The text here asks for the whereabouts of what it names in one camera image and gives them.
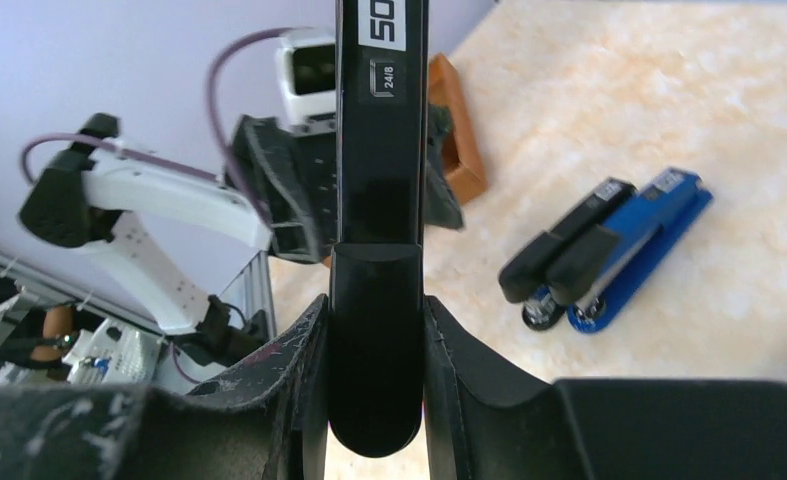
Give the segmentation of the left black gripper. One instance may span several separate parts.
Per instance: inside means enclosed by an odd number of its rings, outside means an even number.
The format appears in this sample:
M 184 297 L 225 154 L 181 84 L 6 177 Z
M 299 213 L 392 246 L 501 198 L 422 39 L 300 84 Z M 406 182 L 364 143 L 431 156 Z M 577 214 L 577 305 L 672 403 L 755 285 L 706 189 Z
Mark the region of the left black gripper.
M 423 196 L 426 224 L 464 228 L 464 214 L 441 173 L 443 147 L 452 140 L 446 107 L 428 107 L 428 165 Z M 337 239 L 336 121 L 282 129 L 275 117 L 242 115 L 231 141 L 246 185 L 271 219 L 269 255 L 299 264 L 325 260 Z

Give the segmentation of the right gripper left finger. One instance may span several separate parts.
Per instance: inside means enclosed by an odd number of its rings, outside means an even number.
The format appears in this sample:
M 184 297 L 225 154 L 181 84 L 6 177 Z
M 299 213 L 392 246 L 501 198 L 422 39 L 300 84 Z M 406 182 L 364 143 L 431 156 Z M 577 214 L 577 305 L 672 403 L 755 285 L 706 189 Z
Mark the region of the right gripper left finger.
M 328 300 L 186 395 L 0 386 L 0 479 L 320 479 Z

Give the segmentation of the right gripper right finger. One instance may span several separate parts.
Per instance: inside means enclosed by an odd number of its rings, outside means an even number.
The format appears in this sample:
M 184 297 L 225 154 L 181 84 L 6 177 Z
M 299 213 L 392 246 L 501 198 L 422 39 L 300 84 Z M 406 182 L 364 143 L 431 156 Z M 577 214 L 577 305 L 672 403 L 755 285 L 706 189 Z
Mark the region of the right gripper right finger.
M 426 300 L 434 479 L 787 479 L 787 383 L 544 382 Z

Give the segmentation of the black stapler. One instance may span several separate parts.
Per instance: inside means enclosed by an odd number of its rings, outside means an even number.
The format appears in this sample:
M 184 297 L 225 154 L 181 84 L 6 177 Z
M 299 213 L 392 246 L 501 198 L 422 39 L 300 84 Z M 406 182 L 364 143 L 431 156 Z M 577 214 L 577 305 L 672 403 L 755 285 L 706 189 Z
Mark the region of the black stapler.
M 328 416 L 383 458 L 421 424 L 425 1 L 338 5 L 338 236 L 330 276 Z
M 521 306 L 523 323 L 531 330 L 551 329 L 566 312 L 549 292 L 547 269 L 569 246 L 602 222 L 636 193 L 627 181 L 608 177 L 579 200 L 556 224 L 541 231 L 520 249 L 498 274 L 506 301 Z

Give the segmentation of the blue stapler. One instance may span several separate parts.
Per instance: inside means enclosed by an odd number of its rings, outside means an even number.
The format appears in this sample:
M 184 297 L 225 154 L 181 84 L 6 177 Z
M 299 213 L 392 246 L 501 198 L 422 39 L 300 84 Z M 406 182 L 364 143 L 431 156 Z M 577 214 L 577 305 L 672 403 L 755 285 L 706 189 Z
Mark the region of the blue stapler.
M 570 244 L 546 270 L 570 325 L 606 328 L 712 199 L 696 173 L 669 167 Z

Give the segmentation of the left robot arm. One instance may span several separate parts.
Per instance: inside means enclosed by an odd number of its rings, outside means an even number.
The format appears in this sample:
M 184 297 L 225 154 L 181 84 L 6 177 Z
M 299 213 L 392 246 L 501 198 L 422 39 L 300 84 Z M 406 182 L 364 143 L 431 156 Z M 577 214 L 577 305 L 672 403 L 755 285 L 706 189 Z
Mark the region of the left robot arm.
M 35 181 L 19 219 L 46 243 L 85 255 L 136 298 L 170 337 L 215 341 L 228 308 L 193 283 L 143 224 L 178 220 L 241 242 L 255 258 L 328 259 L 336 240 L 335 122 L 293 130 L 244 116 L 231 145 L 241 177 L 212 174 L 125 148 L 98 114 Z

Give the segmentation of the orange wooden divided tray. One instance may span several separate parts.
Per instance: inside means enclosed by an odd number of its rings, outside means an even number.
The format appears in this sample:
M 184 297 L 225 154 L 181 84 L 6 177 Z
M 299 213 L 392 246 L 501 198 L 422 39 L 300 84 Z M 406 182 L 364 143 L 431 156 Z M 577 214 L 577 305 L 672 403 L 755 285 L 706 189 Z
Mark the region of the orange wooden divided tray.
M 487 190 L 488 180 L 458 72 L 442 53 L 428 65 L 428 101 L 450 114 L 452 128 L 442 144 L 441 163 L 456 200 L 465 205 Z

